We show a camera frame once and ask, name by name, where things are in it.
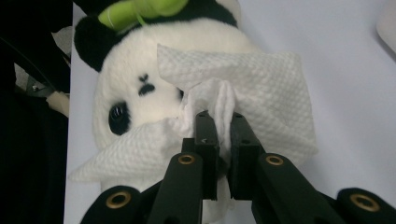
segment white tissue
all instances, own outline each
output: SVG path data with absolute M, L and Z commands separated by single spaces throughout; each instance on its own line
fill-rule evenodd
M 158 68 L 164 80 L 185 92 L 182 114 L 132 129 L 69 178 L 100 181 L 103 189 L 121 184 L 147 189 L 163 178 L 170 159 L 181 150 L 182 138 L 193 137 L 195 115 L 203 110 L 215 120 L 220 156 L 227 162 L 234 111 L 246 117 L 267 152 L 286 156 L 296 165 L 317 152 L 311 104 L 296 54 L 207 53 L 158 46 Z M 230 204 L 225 177 L 219 182 L 222 197 L 218 203 L 204 202 L 204 223 L 223 217 Z

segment white fur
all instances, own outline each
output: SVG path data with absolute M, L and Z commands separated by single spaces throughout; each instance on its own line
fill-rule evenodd
M 93 132 L 99 149 L 119 138 L 108 126 L 108 112 L 117 102 L 127 103 L 131 127 L 178 116 L 178 89 L 159 77 L 158 44 L 173 49 L 230 53 L 257 50 L 239 30 L 208 19 L 150 25 L 131 32 L 109 52 L 97 83 Z M 139 96 L 143 83 L 138 78 L 145 74 L 155 91 Z

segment panda nose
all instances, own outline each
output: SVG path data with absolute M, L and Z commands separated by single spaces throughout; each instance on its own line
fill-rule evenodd
M 151 93 L 152 91 L 155 91 L 155 86 L 153 86 L 152 84 L 149 84 L 149 83 L 145 83 L 142 86 L 142 88 L 140 88 L 140 90 L 139 90 L 139 96 L 147 95 L 147 94 Z

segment panda ear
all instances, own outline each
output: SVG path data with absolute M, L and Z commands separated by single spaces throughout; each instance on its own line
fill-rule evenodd
M 78 22 L 74 42 L 81 60 L 100 72 L 105 57 L 123 37 L 104 26 L 96 16 L 87 16 Z

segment plush toy face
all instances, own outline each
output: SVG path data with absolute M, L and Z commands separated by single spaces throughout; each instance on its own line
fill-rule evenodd
M 256 50 L 234 27 L 208 19 L 131 32 L 107 55 L 96 87 L 93 131 L 100 149 L 133 127 L 179 115 L 180 90 L 159 75 L 159 44 L 212 52 Z

